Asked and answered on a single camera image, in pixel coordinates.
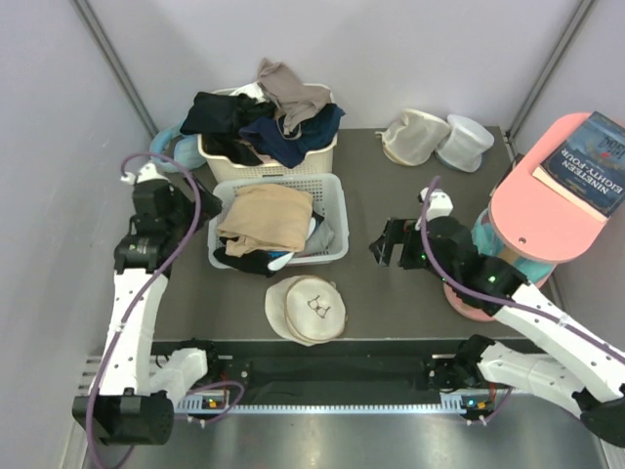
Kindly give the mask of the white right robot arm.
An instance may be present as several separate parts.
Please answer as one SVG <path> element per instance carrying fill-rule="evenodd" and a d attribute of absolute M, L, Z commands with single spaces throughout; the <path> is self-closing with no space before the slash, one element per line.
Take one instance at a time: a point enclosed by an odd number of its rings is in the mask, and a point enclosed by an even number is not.
<path fill-rule="evenodd" d="M 506 261 L 479 252 L 470 229 L 451 212 L 450 197 L 423 189 L 418 219 L 390 218 L 369 250 L 388 266 L 401 248 L 399 266 L 426 270 L 465 304 L 521 333 L 546 358 L 533 358 L 501 342 L 474 335 L 454 359 L 467 387 L 483 381 L 523 390 L 578 418 L 596 437 L 624 445 L 624 354 L 552 303 Z"/>

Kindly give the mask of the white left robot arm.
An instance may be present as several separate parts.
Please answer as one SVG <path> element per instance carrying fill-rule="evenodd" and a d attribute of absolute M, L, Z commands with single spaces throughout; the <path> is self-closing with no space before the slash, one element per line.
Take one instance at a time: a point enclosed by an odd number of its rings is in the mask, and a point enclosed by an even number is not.
<path fill-rule="evenodd" d="M 162 446 L 175 409 L 194 384 L 211 387 L 220 362 L 204 346 L 181 346 L 151 370 L 152 342 L 174 259 L 222 202 L 194 178 L 189 199 L 149 162 L 123 182 L 133 188 L 128 232 L 113 252 L 114 298 L 101 364 L 88 390 L 74 398 L 74 420 L 104 445 Z"/>

